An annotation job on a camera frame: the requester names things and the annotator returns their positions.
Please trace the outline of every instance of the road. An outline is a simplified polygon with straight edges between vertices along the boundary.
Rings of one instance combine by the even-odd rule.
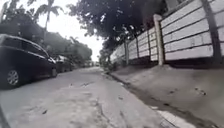
[[[0,100],[17,128],[174,128],[97,67],[2,91]]]

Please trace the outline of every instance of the car wheel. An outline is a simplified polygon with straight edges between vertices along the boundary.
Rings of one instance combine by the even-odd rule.
[[[51,77],[55,78],[55,77],[57,77],[57,76],[58,76],[57,69],[53,68],[53,69],[51,70]]]
[[[16,69],[9,69],[3,74],[4,89],[12,89],[19,87],[22,83],[22,75]]]

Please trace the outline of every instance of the sidewalk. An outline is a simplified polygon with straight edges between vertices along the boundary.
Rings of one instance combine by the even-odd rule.
[[[142,95],[224,128],[224,70],[127,67],[111,75]]]

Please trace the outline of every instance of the car roof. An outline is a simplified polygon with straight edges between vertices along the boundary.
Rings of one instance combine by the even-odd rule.
[[[37,47],[40,47],[41,49],[43,49],[41,46],[39,46],[38,44],[32,42],[32,41],[29,41],[27,39],[24,39],[24,38],[21,38],[21,37],[18,37],[18,36],[12,36],[12,35],[8,35],[8,34],[0,34],[0,37],[9,37],[9,38],[13,38],[13,39],[18,39],[18,40],[22,40],[22,41],[25,41],[25,42],[28,42],[30,44],[33,44]]]

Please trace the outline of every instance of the car window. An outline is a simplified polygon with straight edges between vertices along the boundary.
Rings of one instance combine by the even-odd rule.
[[[22,49],[22,41],[15,38],[6,37],[5,40],[2,42],[2,45]]]
[[[23,42],[23,48],[26,50],[26,51],[29,51],[31,53],[35,53],[35,54],[38,54],[38,55],[41,55],[41,56],[44,56],[44,57],[47,57],[47,54],[38,46],[36,45],[33,45],[31,43],[28,43],[28,42]]]
[[[0,35],[0,44],[4,41],[4,36]]]

